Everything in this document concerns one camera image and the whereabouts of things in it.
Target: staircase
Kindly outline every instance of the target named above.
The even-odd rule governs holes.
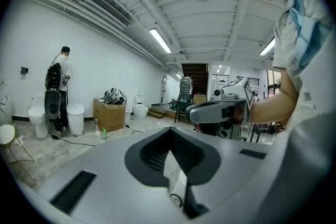
[[[183,63],[183,76],[193,80],[193,95],[198,92],[206,94],[208,86],[208,71],[206,63]]]
[[[147,115],[161,119],[166,115],[166,112],[156,108],[149,108]]]

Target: green bottle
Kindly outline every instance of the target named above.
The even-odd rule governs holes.
[[[106,139],[106,130],[105,130],[105,128],[103,128],[103,139],[104,140]]]

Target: small box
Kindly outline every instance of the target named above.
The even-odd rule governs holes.
[[[125,120],[124,104],[105,104],[98,99],[93,101],[93,119],[98,120],[98,128],[106,132],[124,128]]]
[[[206,95],[194,95],[194,104],[200,104],[206,102]]]

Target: ceiling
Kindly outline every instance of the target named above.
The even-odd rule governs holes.
[[[147,59],[155,58],[156,63],[173,71],[181,71],[181,63],[194,62],[270,68],[273,50],[264,57],[259,53],[274,36],[275,21],[285,10],[281,0],[109,0],[109,3],[131,22],[122,28],[123,34],[143,48],[143,54],[146,51],[151,55]],[[158,29],[172,54],[167,54],[152,37],[151,28]]]

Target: ceiling light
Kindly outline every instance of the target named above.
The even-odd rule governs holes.
[[[171,49],[168,47],[167,43],[163,40],[163,38],[161,37],[160,33],[158,32],[158,30],[156,28],[153,28],[153,29],[149,30],[149,32],[153,35],[153,37],[156,39],[156,41],[158,43],[160,43],[160,45],[162,46],[162,48],[168,54],[172,53]]]
[[[274,47],[274,45],[275,45],[275,38],[273,38],[271,42],[266,46],[266,48],[261,51],[260,55],[265,56],[271,50],[271,48]]]

